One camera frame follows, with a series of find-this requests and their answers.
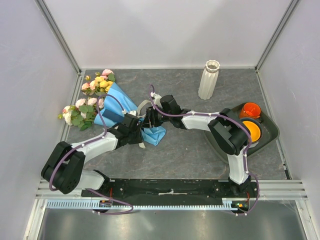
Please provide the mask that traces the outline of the blue wrapping paper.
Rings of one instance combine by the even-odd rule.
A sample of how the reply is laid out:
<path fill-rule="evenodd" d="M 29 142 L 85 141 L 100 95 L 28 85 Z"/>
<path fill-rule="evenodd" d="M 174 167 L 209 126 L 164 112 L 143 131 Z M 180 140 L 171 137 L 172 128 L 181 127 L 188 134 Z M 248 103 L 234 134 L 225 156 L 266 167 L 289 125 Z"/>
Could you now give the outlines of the blue wrapping paper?
<path fill-rule="evenodd" d="M 125 113 L 137 111 L 138 106 L 139 105 L 134 104 L 116 83 L 113 83 L 108 90 L 107 96 L 103 100 L 103 108 L 100 110 L 100 114 L 94 119 L 94 124 L 112 127 L 124 119 Z M 155 139 L 154 146 L 156 146 L 165 136 L 166 129 L 161 126 L 150 129 Z"/>

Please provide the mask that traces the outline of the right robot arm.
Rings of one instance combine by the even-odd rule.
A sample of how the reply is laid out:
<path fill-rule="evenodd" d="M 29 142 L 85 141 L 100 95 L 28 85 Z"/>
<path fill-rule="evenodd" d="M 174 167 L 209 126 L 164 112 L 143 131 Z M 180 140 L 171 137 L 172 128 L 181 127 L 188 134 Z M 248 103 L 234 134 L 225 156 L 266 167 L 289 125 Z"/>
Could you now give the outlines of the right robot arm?
<path fill-rule="evenodd" d="M 247 150 L 252 139 L 250 130 L 235 113 L 229 108 L 214 113 L 182 109 L 172 95 L 161 97 L 155 92 L 151 92 L 149 98 L 152 106 L 146 110 L 143 126 L 160 127 L 170 122 L 177 129 L 210 132 L 219 148 L 227 155 L 229 191 L 235 197 L 242 196 L 251 182 Z"/>

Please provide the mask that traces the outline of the cream ribbon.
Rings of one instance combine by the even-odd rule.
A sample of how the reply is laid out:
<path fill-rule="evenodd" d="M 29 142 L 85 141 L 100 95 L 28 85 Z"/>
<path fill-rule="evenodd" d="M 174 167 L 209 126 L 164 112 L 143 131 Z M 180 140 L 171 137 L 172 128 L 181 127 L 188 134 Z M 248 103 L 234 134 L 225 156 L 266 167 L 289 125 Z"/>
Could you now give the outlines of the cream ribbon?
<path fill-rule="evenodd" d="M 151 102 L 149 100 L 144 100 L 140 103 L 140 105 L 137 107 L 137 117 L 139 119 L 143 119 L 145 117 L 145 114 L 142 114 L 142 109 L 145 105 L 150 104 Z M 141 129 L 141 135 L 144 142 L 147 142 L 149 144 L 154 145 L 156 140 L 154 139 L 154 133 L 152 132 L 152 129 L 146 128 Z"/>

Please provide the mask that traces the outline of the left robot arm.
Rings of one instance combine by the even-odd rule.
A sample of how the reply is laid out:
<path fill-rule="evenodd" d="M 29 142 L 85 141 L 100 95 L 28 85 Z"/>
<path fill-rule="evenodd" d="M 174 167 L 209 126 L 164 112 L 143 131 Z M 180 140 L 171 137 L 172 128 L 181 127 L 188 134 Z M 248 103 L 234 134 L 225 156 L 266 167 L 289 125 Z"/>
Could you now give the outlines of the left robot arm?
<path fill-rule="evenodd" d="M 122 122 L 96 137 L 73 144 L 61 141 L 53 149 L 40 175 L 53 191 L 66 195 L 74 190 L 92 189 L 99 197 L 104 197 L 110 191 L 109 178 L 97 170 L 84 170 L 85 163 L 125 145 L 144 147 L 141 131 L 138 113 L 130 111 Z"/>

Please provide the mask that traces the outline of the artificial flower bouquet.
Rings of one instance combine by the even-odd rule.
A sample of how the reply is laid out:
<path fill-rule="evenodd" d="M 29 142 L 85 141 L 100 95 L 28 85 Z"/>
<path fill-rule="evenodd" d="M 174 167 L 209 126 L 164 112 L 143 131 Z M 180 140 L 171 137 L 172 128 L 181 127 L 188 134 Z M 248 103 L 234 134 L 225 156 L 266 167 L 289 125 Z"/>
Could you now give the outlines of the artificial flower bouquet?
<path fill-rule="evenodd" d="M 115 81 L 115 74 L 110 69 L 96 72 L 93 78 L 86 75 L 81 86 L 81 92 L 85 97 L 78 99 L 75 104 L 65 106 L 57 117 L 81 131 L 90 128 L 98 116 L 98 110 L 101 111 L 104 107 L 105 98 L 98 97 L 107 94 Z"/>

